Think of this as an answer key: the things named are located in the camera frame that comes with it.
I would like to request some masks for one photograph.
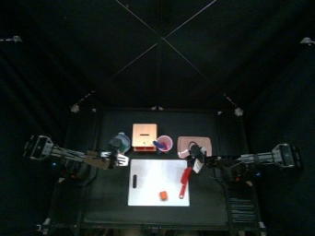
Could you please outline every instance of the small box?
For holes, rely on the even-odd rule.
[[[156,146],[152,144],[156,136],[156,124],[134,124],[134,151],[156,151]]]

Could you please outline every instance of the black wall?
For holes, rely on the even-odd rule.
[[[261,92],[247,112],[245,127],[253,152],[290,143],[301,149],[305,169],[263,171],[261,206],[273,235],[315,232],[315,47],[302,49],[282,74]]]
[[[205,76],[159,37],[210,1],[122,2],[159,34],[115,1],[0,4],[0,38],[24,40],[0,42],[0,234],[42,223],[51,201],[51,166],[23,159],[24,142],[46,134],[63,144],[71,106],[98,89],[86,106],[229,110],[227,93],[245,109],[251,151],[283,142],[302,150],[302,172],[263,171],[261,206],[275,235],[310,235],[315,47],[299,41],[314,36],[314,0],[218,0],[167,38]]]

